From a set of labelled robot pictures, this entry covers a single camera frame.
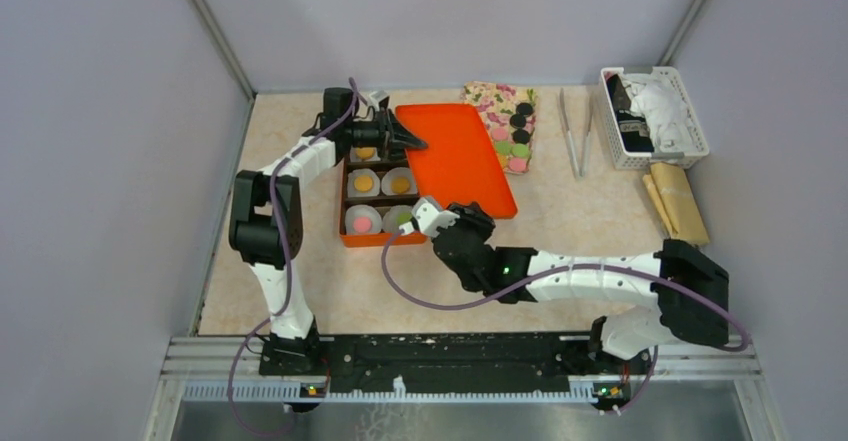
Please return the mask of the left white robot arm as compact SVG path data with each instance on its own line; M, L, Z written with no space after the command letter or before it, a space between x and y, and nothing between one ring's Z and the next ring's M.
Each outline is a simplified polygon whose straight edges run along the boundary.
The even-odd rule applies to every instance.
M236 174L228 242L256 276L269 311L264 324L273 339L287 342L282 359L295 373L314 371L321 358L308 339L314 315L294 267L304 236L302 189L355 148L395 161L426 146L397 119L387 93L333 87L324 90L321 112L291 149L260 170Z

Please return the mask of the orange compartment box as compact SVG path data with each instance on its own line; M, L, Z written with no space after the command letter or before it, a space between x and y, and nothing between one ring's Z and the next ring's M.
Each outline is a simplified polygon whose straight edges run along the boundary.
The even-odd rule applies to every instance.
M402 196L386 196L383 195L380 191L380 194L373 197L360 197L360 198L349 198L347 196L347 175L355 170L355 169L371 169L376 172L376 174L381 179L382 176L390 169L396 167L408 167L408 161L404 158L399 161L391 161L389 159L380 158L379 161L375 162L352 162L350 159L350 153L346 158L343 159L342 168L341 168L341 187L340 187L340 208L339 208L339 228L338 233L342 244L347 248L366 248L366 247L378 247L382 246L386 243L386 241L394 234L385 233L383 231L379 234L369 234L369 235L348 235L345 231L344 225L344 217L345 212L348 208L353 205L369 205L377 209L377 211L383 216L388 211L389 208L396 205L409 205L413 208L413 205L419 200L419 191L413 195L402 195Z

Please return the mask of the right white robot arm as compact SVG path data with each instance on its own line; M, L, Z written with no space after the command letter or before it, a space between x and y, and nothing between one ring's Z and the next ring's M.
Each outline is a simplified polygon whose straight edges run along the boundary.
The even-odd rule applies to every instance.
M475 202L443 208L420 199L402 234L418 233L468 292L502 304L587 299L626 304L590 328L589 365L612 373L643 350L674 340L725 348L729 275L698 248L667 239L660 250L619 257L556 254L532 247L493 247L495 221Z

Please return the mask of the orange box lid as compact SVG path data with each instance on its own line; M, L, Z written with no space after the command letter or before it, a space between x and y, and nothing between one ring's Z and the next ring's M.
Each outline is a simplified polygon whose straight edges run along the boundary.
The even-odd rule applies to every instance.
M442 206L477 203L495 219L511 219L518 206L488 131L463 103L408 104L395 109L401 125L427 144L408 149L407 160L423 196Z

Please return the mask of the floral tray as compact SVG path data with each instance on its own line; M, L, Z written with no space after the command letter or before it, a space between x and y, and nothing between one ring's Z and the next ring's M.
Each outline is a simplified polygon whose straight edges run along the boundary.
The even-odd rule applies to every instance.
M489 139L494 147L494 142L491 138L490 131L497 126L503 126L510 131L510 137L506 141L512 140L513 129L509 125L510 117L515 114L515 107L522 102L531 103L535 108L535 114L529 119L524 130L532 135L532 139L528 144L531 154L528 158L528 169L524 173L513 173L508 169L509 157L500 156L494 147L498 161L502 170L506 174L523 175L528 172L530 160L533 154L533 137L536 131L537 118L539 113L539 95L538 91L530 87L517 87L510 84L471 81L466 83L460 93L460 100L471 105L478 113L481 121L488 133Z

